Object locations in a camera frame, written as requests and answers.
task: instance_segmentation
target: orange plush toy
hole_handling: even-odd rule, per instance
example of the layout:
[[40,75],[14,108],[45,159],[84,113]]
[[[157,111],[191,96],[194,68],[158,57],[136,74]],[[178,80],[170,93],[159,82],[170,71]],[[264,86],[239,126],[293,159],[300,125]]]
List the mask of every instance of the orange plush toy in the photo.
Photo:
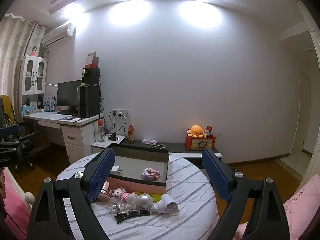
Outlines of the orange plush toy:
[[191,127],[191,130],[187,131],[187,134],[189,137],[193,137],[193,138],[203,138],[205,137],[204,131],[202,129],[201,126],[199,125],[193,125]]

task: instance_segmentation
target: curtain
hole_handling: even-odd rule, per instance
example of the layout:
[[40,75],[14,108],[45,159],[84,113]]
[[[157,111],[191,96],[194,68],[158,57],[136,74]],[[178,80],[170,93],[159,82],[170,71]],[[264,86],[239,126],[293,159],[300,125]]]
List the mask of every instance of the curtain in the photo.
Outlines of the curtain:
[[33,46],[39,51],[46,28],[37,23],[5,16],[0,22],[0,95],[8,95],[18,121],[21,121],[21,61]]

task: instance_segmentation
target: computer monitor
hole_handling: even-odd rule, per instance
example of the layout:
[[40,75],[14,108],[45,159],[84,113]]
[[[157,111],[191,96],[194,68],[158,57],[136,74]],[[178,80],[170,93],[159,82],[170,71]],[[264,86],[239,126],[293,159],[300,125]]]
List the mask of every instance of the computer monitor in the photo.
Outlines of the computer monitor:
[[77,89],[82,80],[74,80],[58,84],[57,106],[77,106],[78,92]]

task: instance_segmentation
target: striped tablecloth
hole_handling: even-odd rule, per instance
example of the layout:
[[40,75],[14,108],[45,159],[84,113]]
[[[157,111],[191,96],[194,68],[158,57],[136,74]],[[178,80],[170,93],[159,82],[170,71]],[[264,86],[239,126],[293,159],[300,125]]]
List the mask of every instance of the striped tablecloth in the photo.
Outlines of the striped tablecloth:
[[[84,157],[65,169],[58,177],[68,179],[86,165],[96,154]],[[192,163],[170,154],[167,194],[179,205],[179,214],[151,215],[116,223],[105,203],[91,205],[110,240],[205,240],[218,223],[215,195],[206,176]],[[64,199],[68,220],[76,239],[83,239],[70,200]]]

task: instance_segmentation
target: pink cushion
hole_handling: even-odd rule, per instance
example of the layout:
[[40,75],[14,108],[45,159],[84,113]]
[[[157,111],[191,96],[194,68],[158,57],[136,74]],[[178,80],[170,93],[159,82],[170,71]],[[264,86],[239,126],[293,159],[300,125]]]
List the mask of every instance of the pink cushion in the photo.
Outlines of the pink cushion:
[[[29,213],[25,207],[23,201],[19,197],[17,191],[13,188],[11,181],[7,174],[4,172],[5,176],[5,192],[7,197],[4,199],[5,210],[10,215],[10,217],[16,222],[16,224],[27,233]],[[26,236],[20,231],[19,228],[12,222],[12,220],[7,216],[5,219],[8,227],[11,229],[12,233],[18,238],[18,240],[25,240]]]
[[[320,176],[314,175],[293,197],[284,203],[290,240],[298,240],[320,206]],[[247,223],[240,224],[233,240],[242,238]]]

